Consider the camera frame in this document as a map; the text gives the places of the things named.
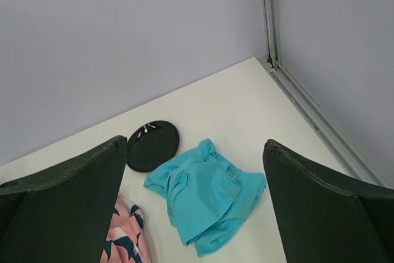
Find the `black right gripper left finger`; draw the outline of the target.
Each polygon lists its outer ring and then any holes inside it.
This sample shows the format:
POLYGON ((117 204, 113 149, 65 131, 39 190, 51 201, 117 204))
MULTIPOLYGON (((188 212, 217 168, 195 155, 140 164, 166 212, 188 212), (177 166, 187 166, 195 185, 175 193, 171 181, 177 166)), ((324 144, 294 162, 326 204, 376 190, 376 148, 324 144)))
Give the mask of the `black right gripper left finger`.
POLYGON ((126 166, 116 136, 1 184, 1 262, 99 262, 126 166))

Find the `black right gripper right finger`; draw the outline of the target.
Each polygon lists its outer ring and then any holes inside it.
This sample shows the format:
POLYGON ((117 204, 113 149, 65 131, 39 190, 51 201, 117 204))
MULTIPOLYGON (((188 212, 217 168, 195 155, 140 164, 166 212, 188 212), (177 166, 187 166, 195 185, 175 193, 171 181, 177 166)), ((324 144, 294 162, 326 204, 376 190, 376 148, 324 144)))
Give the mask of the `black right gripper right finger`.
POLYGON ((270 139, 263 167, 288 262, 393 262, 393 190, 270 139))

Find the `teal cloth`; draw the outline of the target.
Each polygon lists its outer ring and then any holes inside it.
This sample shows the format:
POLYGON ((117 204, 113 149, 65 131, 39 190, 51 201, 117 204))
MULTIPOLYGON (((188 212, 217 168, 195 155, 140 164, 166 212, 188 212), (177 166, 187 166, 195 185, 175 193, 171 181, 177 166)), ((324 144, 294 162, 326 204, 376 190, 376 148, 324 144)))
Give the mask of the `teal cloth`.
POLYGON ((202 140, 149 173, 143 186, 166 201, 171 226, 199 257, 225 246, 260 202, 267 187, 261 172, 245 172, 202 140))

